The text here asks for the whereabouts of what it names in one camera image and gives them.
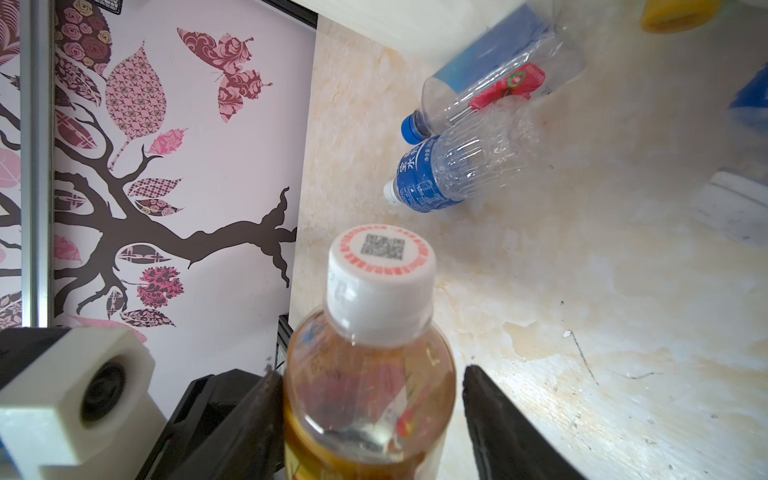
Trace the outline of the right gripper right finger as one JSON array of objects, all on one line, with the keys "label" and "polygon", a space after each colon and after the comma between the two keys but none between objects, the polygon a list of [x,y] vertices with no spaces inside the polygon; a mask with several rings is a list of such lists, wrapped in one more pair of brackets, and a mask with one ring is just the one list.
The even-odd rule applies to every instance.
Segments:
[{"label": "right gripper right finger", "polygon": [[584,479],[481,367],[466,367],[462,398],[481,479]]}]

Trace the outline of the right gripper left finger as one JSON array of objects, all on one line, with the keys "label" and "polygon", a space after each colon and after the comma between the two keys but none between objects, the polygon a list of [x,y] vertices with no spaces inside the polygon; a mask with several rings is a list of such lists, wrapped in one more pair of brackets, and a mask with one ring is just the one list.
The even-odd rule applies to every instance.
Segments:
[{"label": "right gripper left finger", "polygon": [[168,422],[163,479],[271,479],[283,466],[283,377],[233,369],[194,381]]}]

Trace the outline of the red yellow label bottle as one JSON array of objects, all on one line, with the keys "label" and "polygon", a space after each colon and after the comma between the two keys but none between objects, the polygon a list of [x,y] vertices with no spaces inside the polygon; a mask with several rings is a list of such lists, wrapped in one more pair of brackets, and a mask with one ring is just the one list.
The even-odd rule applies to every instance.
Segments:
[{"label": "red yellow label bottle", "polygon": [[289,479],[433,479],[457,397],[433,320],[436,256],[401,227],[341,233],[326,297],[294,331],[284,371]]}]

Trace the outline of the clear bottle blue label white cap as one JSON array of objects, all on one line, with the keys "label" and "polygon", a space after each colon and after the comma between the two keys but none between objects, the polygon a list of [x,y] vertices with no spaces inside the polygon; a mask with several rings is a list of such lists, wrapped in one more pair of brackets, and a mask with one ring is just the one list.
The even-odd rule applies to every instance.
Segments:
[{"label": "clear bottle blue label white cap", "polygon": [[429,213],[478,197],[532,171],[542,156],[542,133],[533,103],[498,100],[406,153],[384,198]]}]

